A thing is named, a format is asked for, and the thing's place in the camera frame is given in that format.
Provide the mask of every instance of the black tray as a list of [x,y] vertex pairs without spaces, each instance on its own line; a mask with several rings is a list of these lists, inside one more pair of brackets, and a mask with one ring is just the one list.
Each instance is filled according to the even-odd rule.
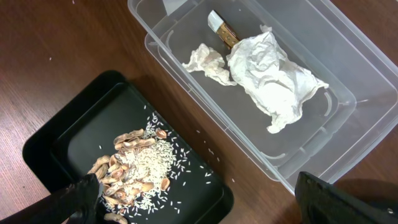
[[[169,198],[163,209],[141,217],[134,223],[219,223],[232,209],[232,191],[212,169],[163,120],[142,95],[118,72],[108,71],[93,80],[78,96],[41,127],[25,144],[26,164],[52,193],[77,182],[105,154],[115,153],[113,139],[134,129],[145,128],[148,118],[156,115],[159,126],[171,131],[168,140],[190,151],[190,166],[177,180],[171,179]],[[103,222],[105,207],[98,202],[98,222]]]

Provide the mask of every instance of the plastic tray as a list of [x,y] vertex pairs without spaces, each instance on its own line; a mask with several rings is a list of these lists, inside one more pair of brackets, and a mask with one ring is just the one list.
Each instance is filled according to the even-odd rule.
[[[83,177],[98,157],[114,154],[115,136],[145,128],[147,117],[153,114],[163,129],[172,132],[169,140],[177,137],[174,143],[179,145],[178,151],[175,147],[178,156],[180,147],[190,151],[190,166],[186,164],[186,168],[191,173],[182,172],[177,180],[171,179],[169,200],[160,201],[165,205],[163,209],[149,215],[139,210],[141,217],[130,218],[133,213],[125,217],[134,223],[220,222],[232,209],[231,190],[118,72],[100,75],[38,130],[24,146],[24,160],[46,188],[54,192]],[[179,207],[179,214],[174,207]],[[99,222],[104,213],[99,202]]]
[[[148,51],[265,174],[292,193],[302,170],[333,183],[398,123],[398,68],[330,1],[128,0],[128,6],[148,31]],[[208,27],[212,10],[241,39],[271,26],[289,59],[329,89],[303,104],[299,121],[269,134],[270,117],[241,86],[221,86],[181,66],[201,43],[224,57],[230,53]]]

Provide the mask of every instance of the wooden table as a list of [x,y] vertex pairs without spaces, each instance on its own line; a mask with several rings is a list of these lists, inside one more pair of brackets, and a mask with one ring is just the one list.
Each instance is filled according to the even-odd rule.
[[[398,64],[396,0],[333,2]],[[235,205],[223,223],[298,223],[294,196],[247,159],[162,69],[144,47],[145,35],[126,0],[0,1],[0,219],[49,194],[22,159],[24,142],[92,79],[115,69],[231,187]],[[397,145],[395,128],[337,184],[353,193],[383,188],[359,188],[352,179],[398,184]]]

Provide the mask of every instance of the crumpled tissue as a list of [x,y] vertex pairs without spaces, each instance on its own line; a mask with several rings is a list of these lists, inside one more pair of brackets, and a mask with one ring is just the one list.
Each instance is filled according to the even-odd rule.
[[234,82],[229,80],[228,71],[222,69],[222,56],[205,44],[193,51],[190,63],[183,66],[189,72],[204,70],[207,77],[222,85],[243,86],[256,106],[272,118],[267,130],[274,134],[286,124],[298,121],[303,103],[329,84],[291,62],[276,42],[271,27],[261,26],[261,30],[262,34],[239,41],[226,57]]
[[229,80],[229,71],[223,69],[225,62],[221,54],[205,44],[200,44],[197,50],[193,50],[189,63],[182,63],[182,66],[188,72],[204,71],[206,77],[221,85],[236,85],[236,82]]

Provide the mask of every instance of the clear plastic container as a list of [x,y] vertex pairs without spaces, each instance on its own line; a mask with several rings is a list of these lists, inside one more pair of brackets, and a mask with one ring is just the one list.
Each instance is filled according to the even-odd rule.
[[[128,6],[148,31],[148,51],[268,177],[292,193],[302,170],[336,181],[398,123],[398,68],[330,1],[128,0]],[[230,53],[208,27],[212,10],[241,39],[271,26],[291,61],[330,84],[303,104],[299,121],[270,134],[271,118],[241,86],[221,86],[181,66],[201,43],[223,57]]]

